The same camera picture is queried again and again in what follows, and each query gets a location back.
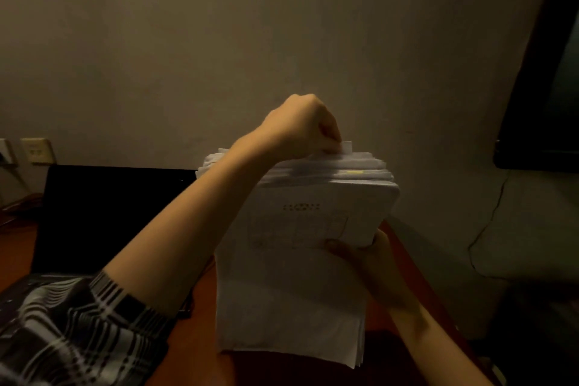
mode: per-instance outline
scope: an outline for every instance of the stack of papers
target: stack of papers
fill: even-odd
[[[370,245],[399,189],[384,162],[342,146],[278,163],[224,236],[215,252],[221,350],[362,363],[366,292],[324,243]],[[198,177],[226,152],[207,156]]]

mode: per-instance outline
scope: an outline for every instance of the plaid shirt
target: plaid shirt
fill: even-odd
[[[33,289],[11,322],[0,324],[0,385],[141,385],[174,325],[103,272]]]

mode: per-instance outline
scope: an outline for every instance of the beige wall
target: beige wall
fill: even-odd
[[[60,163],[194,168],[288,94],[315,92],[355,149],[387,161],[394,224],[475,335],[502,286],[476,277],[466,247],[505,177],[493,142],[539,2],[0,0],[0,137],[46,136]],[[41,190],[44,169],[17,148]],[[4,201],[24,194],[0,173]],[[513,173],[477,266],[579,276],[569,187]]]

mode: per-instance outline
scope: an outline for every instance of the wall socket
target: wall socket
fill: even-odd
[[[47,138],[22,138],[20,141],[28,162],[43,165],[56,163],[50,141]]]
[[[10,142],[8,139],[0,139],[0,165],[14,165],[16,163],[16,157],[12,153],[12,147],[10,147]]]

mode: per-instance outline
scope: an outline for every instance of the brown desk surface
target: brown desk surface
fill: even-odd
[[[456,330],[438,297],[383,223],[402,275],[423,305],[479,365],[467,341]],[[36,227],[0,229],[0,291],[29,272]],[[370,301],[366,315],[364,364],[352,370],[337,363],[279,353],[217,353],[215,351],[215,269],[195,286],[191,319],[179,321],[169,337],[169,352],[148,385],[300,385],[426,384],[384,310]]]

